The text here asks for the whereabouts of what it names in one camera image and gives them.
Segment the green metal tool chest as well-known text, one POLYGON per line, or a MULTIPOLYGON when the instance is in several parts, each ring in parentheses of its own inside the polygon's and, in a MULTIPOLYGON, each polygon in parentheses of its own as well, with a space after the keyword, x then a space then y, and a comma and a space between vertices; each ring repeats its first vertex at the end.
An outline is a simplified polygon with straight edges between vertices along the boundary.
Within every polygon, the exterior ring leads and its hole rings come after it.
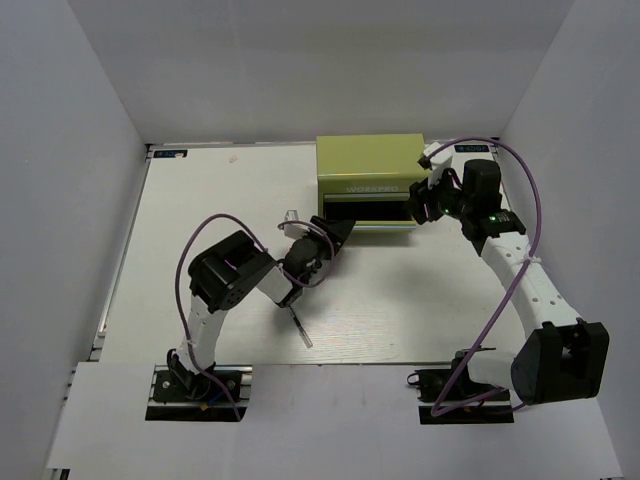
POLYGON ((405 208, 409 187, 424 180, 419 133, 318 136, 318 215, 353 220, 358 232, 409 232, 416 222, 405 208))

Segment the blue refill pen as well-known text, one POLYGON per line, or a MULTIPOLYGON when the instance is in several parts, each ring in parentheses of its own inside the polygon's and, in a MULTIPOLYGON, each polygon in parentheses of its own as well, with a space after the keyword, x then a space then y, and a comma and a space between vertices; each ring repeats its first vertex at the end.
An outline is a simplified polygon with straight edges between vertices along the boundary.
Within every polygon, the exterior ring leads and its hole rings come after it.
POLYGON ((290 316, 292 318, 292 320, 294 321, 294 324, 296 326, 296 329, 299 333, 299 336, 301 337, 305 347, 307 349, 310 349, 313 347, 313 342, 311 341, 310 337, 308 336, 305 328, 303 327, 299 317, 297 316, 297 314, 295 313, 294 309, 292 307, 289 308, 289 313, 290 316))

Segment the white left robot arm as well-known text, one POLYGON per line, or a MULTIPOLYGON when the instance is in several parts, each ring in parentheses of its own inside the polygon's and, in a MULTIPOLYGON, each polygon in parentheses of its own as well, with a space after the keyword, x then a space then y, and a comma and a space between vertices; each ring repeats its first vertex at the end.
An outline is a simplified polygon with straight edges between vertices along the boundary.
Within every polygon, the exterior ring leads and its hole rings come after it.
POLYGON ((278 307, 291 307, 304 290, 326 280, 355 225, 352 219, 318 216, 303 222, 290 210, 278 228, 293 243, 283 258, 276 259, 240 219, 226 213, 205 219, 181 253, 174 278, 184 337, 178 349, 168 352, 167 363, 180 391, 191 399, 209 392, 216 344, 229 310, 255 289, 278 307), (239 229, 186 264, 196 237, 218 219, 230 220, 239 229))

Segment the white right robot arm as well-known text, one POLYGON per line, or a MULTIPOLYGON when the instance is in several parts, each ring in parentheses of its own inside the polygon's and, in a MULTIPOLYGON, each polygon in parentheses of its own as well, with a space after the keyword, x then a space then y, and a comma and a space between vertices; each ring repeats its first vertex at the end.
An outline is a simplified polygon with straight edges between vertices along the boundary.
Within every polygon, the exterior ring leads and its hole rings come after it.
POLYGON ((519 217, 502 205, 501 171, 494 161, 473 159, 461 175, 448 162, 409 188, 406 208, 418 224, 444 216, 505 289, 501 308, 512 305, 525 342, 516 353, 476 341, 452 361, 443 387, 469 402, 511 390, 526 405, 595 397, 600 390, 610 337, 600 322, 586 321, 559 293, 534 256, 519 217))

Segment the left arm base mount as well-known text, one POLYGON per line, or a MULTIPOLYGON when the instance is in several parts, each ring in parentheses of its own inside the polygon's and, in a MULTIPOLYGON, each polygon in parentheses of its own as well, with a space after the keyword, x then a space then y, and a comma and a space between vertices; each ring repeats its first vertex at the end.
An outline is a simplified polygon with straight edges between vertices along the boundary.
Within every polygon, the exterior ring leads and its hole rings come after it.
POLYGON ((250 366, 222 366, 214 374, 221 380, 236 405, 239 416, 222 389, 204 378, 189 392, 166 365, 156 366, 146 407, 146 421, 220 423, 237 422, 249 406, 253 369, 250 366))

